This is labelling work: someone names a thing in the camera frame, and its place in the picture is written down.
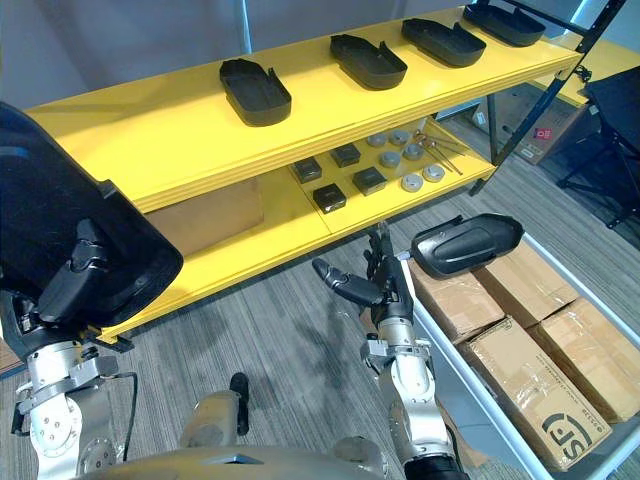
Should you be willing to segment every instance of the cable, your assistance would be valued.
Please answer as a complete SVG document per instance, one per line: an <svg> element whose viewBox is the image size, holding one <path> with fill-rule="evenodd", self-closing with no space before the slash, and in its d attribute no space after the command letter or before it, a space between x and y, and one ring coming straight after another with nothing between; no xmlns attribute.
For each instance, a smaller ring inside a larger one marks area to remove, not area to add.
<svg viewBox="0 0 640 480"><path fill-rule="evenodd" d="M124 452L122 453L122 461L127 461L129 455L129 443L131 442L131 432L133 432L133 422L136 418L136 404L138 403L138 374L135 372L116 373L112 378L133 379L133 395L131 397L131 415L129 416L129 426L127 427L127 437L124 441Z"/></svg>
<svg viewBox="0 0 640 480"><path fill-rule="evenodd" d="M456 463L458 464L458 468L461 472L464 472L464 468L462 468L462 463L460 462L460 453L458 453L458 441L456 440L456 436L454 435L453 430L449 425L445 423L444 426L447 429L447 433L449 433L449 436L451 437L451 443L453 443L453 453L455 453L456 455Z"/></svg>

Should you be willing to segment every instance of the gray wall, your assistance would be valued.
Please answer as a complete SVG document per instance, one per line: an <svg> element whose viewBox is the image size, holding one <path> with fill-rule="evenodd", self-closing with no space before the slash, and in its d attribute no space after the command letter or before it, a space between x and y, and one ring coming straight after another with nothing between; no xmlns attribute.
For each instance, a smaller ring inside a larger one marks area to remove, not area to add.
<svg viewBox="0 0 640 480"><path fill-rule="evenodd" d="M586 1L585 18L603 0ZM246 19L253 50L261 50L464 3L246 0ZM570 18L580 0L534 3ZM241 55L247 46L242 6L242 0L1 0L0 98L28 108ZM638 50L638 19L640 0L628 0L606 35Z"/></svg>
<svg viewBox="0 0 640 480"><path fill-rule="evenodd" d="M584 0L576 16L576 23L589 25L602 9L606 0ZM640 53L640 0L627 0L620 13L605 30L603 37Z"/></svg>
<svg viewBox="0 0 640 480"><path fill-rule="evenodd" d="M2 98L25 108L238 55L236 10L209 0L2 0Z"/></svg>

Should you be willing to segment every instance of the brown cardboard box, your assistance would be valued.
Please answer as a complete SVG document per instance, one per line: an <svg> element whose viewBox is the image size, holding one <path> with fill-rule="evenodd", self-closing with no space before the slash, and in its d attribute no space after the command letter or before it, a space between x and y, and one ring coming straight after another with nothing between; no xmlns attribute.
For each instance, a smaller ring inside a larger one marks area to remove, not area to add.
<svg viewBox="0 0 640 480"><path fill-rule="evenodd" d="M625 422L640 410L640 388L616 363L613 348L635 357L636 365L640 352L587 300L579 298L529 333L607 422Z"/></svg>
<svg viewBox="0 0 640 480"><path fill-rule="evenodd" d="M578 292L524 242L473 273L504 312L524 328L578 298Z"/></svg>
<svg viewBox="0 0 640 480"><path fill-rule="evenodd" d="M526 83L495 94L498 143L505 144L509 140L541 94L542 91L539 88ZM485 97L473 115L473 123L489 133L487 112ZM576 108L555 98L551 106L526 133L514 152L529 163L538 164L553 152L597 132L600 122L596 113L597 109L587 105Z"/></svg>
<svg viewBox="0 0 640 480"><path fill-rule="evenodd" d="M598 411L512 319L465 343L463 354L547 468L566 471L611 433Z"/></svg>
<svg viewBox="0 0 640 480"><path fill-rule="evenodd" d="M427 275L409 260L416 296L456 345L504 318L504 312L470 273L446 280Z"/></svg>
<svg viewBox="0 0 640 480"><path fill-rule="evenodd" d="M182 255L189 255L262 222L258 179L198 195L146 217Z"/></svg>
<svg viewBox="0 0 640 480"><path fill-rule="evenodd" d="M20 364L21 362L15 353L0 339L0 373L7 372Z"/></svg>

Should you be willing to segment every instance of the yellow shelf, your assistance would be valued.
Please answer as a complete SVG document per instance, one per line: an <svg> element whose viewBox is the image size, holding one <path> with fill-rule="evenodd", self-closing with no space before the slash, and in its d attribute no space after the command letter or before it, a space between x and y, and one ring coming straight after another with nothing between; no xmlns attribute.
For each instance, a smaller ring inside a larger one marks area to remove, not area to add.
<svg viewBox="0 0 640 480"><path fill-rule="evenodd" d="M414 122L403 128L411 130L415 126ZM429 121L426 131L435 137L457 141L433 121ZM461 144L468 153L450 154L448 158L461 169L462 176L447 172L440 182L425 182L419 192L408 193L401 188L397 176L409 171L420 173L422 167L433 162L426 157L415 162L403 159L401 167L393 174L388 169L377 166L380 172L387 175L389 183L383 190L365 197L352 185L352 174L377 165L380 152L400 149L388 143L379 149L369 147L364 141L354 143L362 153L358 164L339 169L328 153L321 154L316 158L322 165L323 176L313 182L300 185L289 167L260 175L258 179L262 189L264 222L186 258L182 271L160 297L126 322L103 329L100 339L111 343L117 335L165 313L473 180L488 178L494 170L491 164ZM348 197L347 205L324 215L313 202L311 192L333 182Z"/></svg>
<svg viewBox="0 0 640 480"><path fill-rule="evenodd" d="M573 49L580 43L580 37L573 32L568 32L549 41L555 45ZM637 67L640 65L640 54L600 38L584 58L582 65L592 71L591 81L593 82ZM553 75L545 75L533 83L541 88L546 88L553 81L553 78ZM589 101L580 93L582 89L584 89L582 80L577 75L571 75L558 93L558 98L579 107Z"/></svg>
<svg viewBox="0 0 640 480"><path fill-rule="evenodd" d="M418 127L420 122L411 122L403 126L409 133ZM355 165L339 168L329 152L316 155L316 160L322 167L322 178L302 185L309 202L311 202L322 216L324 223L332 234L346 235L350 232L361 229L365 225L370 225L381 218L389 217L398 211L419 205L429 199L442 195L450 190L458 188L472 179L486 177L491 174L493 167L484 159L478 157L469 147L462 144L460 140L446 132L433 120L427 122L423 131L435 138L453 140L458 145L454 147L458 151L465 152L459 155L445 148L440 148L451 162L454 163L463 175L445 170L444 178L438 183L425 181L420 191L411 193L402 188L401 180L407 173L417 173L422 177L422 169L427 165L440 164L436 161L439 153L434 155L425 153L420 160L407 160L402 158L400 165L395 169L385 168L379 163L379 156L385 151L394 151L402 154L403 147L396 147L389 142L384 147L375 148L367 144L366 140L353 142L362 156ZM352 182L353 174L368 167L375 167L387 178L387 185L383 190L371 195L364 196ZM324 215L313 201L313 191L321 186L335 183L347 197L347 205L330 214Z"/></svg>
<svg viewBox="0 0 640 480"><path fill-rule="evenodd" d="M452 25L460 8L425 15ZM117 85L31 109L88 172L111 179L143 212L288 165L466 100L572 66L579 55L545 41L510 47L465 24L487 43L482 58L449 68L408 44L401 21L353 30L385 40L407 63L403 82L365 90L331 57L329 38L258 52L293 97L291 116L244 125L226 100L221 62Z"/></svg>

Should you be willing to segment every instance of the black tray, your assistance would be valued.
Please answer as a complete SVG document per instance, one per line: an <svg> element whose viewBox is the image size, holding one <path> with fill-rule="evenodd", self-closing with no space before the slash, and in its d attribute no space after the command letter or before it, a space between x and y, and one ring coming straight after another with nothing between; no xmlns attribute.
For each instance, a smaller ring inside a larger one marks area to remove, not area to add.
<svg viewBox="0 0 640 480"><path fill-rule="evenodd" d="M464 7L464 18L516 47L533 45L544 33L544 25L516 8L513 13L493 5Z"/></svg>
<svg viewBox="0 0 640 480"><path fill-rule="evenodd" d="M458 22L453 29L438 22L411 18L402 22L402 35L421 50L454 67L468 67L487 46Z"/></svg>
<svg viewBox="0 0 640 480"><path fill-rule="evenodd" d="M369 88L385 90L398 85L407 65L384 42L376 48L364 38L333 35L331 53L340 66L357 82Z"/></svg>
<svg viewBox="0 0 640 480"><path fill-rule="evenodd" d="M255 62L227 60L220 67L220 80L229 103L248 125L273 125L291 112L291 95L273 68L267 74Z"/></svg>
<svg viewBox="0 0 640 480"><path fill-rule="evenodd" d="M522 225L504 215L458 216L418 233L411 241L411 256L433 278L449 278L509 253L523 234Z"/></svg>

